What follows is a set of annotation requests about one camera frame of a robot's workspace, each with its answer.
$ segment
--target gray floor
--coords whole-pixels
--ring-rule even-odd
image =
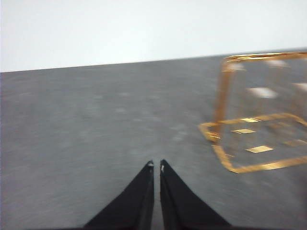
[[[152,229],[163,229],[163,158],[234,225],[306,229],[306,165],[235,174],[199,132],[199,123],[212,120],[221,60],[3,73],[2,229],[82,226],[150,159]]]

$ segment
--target gold wire frame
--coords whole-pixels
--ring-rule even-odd
[[[237,119],[224,120],[226,100],[230,85],[230,78],[234,73],[233,68],[230,68],[230,64],[250,62],[250,61],[263,61],[263,60],[282,60],[282,59],[294,59],[294,58],[307,58],[307,52],[286,52],[286,53],[268,53],[268,54],[249,54],[249,55],[234,55],[226,57],[221,66],[221,74],[219,78],[219,90],[216,101],[216,109],[214,112],[214,122],[199,124],[199,129],[202,134],[212,142],[212,147],[222,165],[234,172],[234,173],[247,173],[260,170],[271,170],[289,167],[298,164],[307,163],[307,155],[296,158],[288,158],[277,161],[263,162],[260,164],[246,165],[242,167],[234,167],[229,159],[229,155],[226,154],[221,142],[221,130],[224,124],[237,124],[242,120],[246,122],[254,121],[267,121],[280,118],[292,118],[296,122],[307,127],[307,122],[302,118],[290,114],[280,113],[272,115],[260,115],[255,117],[241,117]]]

